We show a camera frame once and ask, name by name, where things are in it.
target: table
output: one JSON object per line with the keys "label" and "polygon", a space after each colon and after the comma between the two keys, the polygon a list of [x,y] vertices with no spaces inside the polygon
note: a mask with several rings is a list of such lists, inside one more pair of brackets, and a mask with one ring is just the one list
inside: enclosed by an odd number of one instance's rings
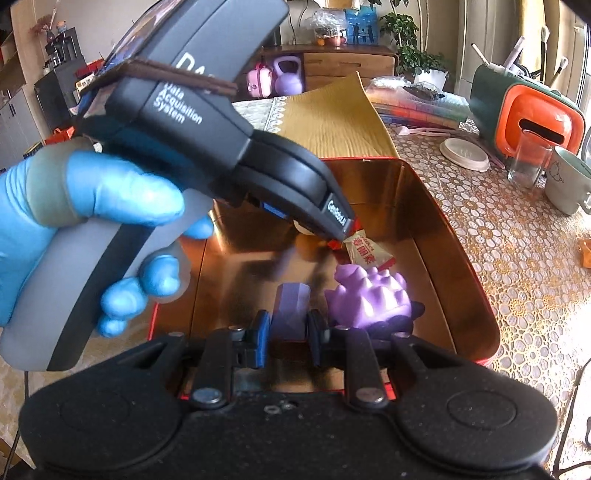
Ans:
{"label": "table", "polygon": [[[255,128],[281,131],[284,98],[241,102],[236,109]],[[391,134],[400,157],[446,214],[488,294],[501,330],[501,347],[490,367],[544,393],[564,421],[576,372],[591,357],[586,344],[591,273],[582,268],[577,247],[578,239],[591,236],[591,219],[582,212],[562,215],[541,192],[523,194],[497,167],[478,173],[452,164],[440,154],[441,138]],[[104,340],[93,340],[77,369],[141,343],[146,329],[144,316],[122,338],[109,340],[108,349]],[[34,374],[32,390],[61,376]],[[582,442],[589,416],[584,404],[591,399],[588,377],[579,389],[564,466],[591,460]],[[0,435],[11,443],[22,403],[21,374],[0,363],[0,386]],[[27,458],[22,447],[19,453]],[[579,469],[561,478],[590,476]]]}

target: gloved hand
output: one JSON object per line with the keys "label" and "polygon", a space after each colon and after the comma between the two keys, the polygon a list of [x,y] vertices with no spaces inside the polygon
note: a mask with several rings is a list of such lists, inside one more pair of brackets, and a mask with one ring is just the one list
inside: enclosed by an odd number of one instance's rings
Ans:
{"label": "gloved hand", "polygon": [[[31,211],[26,190],[31,161],[29,158],[0,175],[0,326],[10,321],[25,280],[57,231],[40,225]],[[120,158],[77,151],[67,161],[65,172],[71,208],[80,217],[158,226],[184,212],[178,188]],[[212,222],[205,217],[186,235],[205,239],[212,232]],[[105,337],[121,334],[127,322],[146,308],[148,296],[170,296],[179,286],[178,259],[171,255],[155,258],[139,278],[126,278],[107,289],[97,331]]]}

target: glass cup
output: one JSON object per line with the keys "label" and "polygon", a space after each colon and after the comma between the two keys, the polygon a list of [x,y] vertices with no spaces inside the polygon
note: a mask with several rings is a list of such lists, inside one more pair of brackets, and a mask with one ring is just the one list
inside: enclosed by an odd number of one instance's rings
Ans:
{"label": "glass cup", "polygon": [[524,189],[532,189],[547,168],[554,144],[530,130],[522,130],[515,158],[509,167],[509,181]]}

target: plastic bag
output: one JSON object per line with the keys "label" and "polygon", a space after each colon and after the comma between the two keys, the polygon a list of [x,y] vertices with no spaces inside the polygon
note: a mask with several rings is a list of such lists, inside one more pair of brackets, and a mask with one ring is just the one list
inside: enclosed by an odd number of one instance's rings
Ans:
{"label": "plastic bag", "polygon": [[344,10],[320,8],[308,21],[318,45],[333,47],[347,43],[347,19]]}

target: purple kettlebell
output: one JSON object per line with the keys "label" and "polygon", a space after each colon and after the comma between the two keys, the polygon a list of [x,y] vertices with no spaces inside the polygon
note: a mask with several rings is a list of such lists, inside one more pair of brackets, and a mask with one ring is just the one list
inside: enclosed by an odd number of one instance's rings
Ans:
{"label": "purple kettlebell", "polygon": [[[290,73],[281,70],[279,64],[282,61],[293,61],[297,63],[297,72]],[[277,57],[273,62],[277,80],[275,81],[275,91],[277,95],[289,96],[298,95],[304,91],[304,85],[301,81],[301,60],[299,57],[287,55],[285,57]]]}

